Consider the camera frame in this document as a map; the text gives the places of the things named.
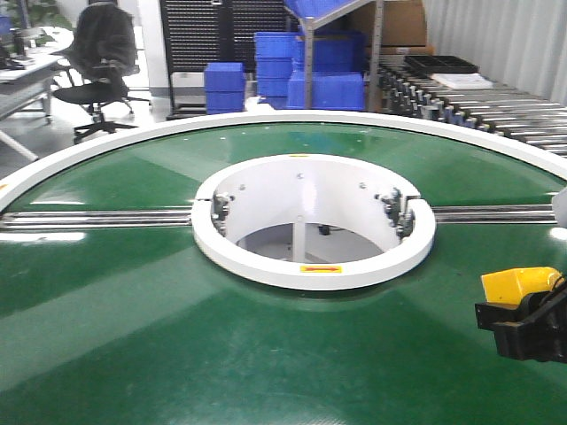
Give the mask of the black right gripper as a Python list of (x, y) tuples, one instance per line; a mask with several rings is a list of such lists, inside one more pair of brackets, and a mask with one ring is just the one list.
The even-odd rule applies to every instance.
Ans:
[(476, 303), (480, 329), (492, 330), (502, 357), (566, 361), (566, 282), (524, 296), (519, 305)]

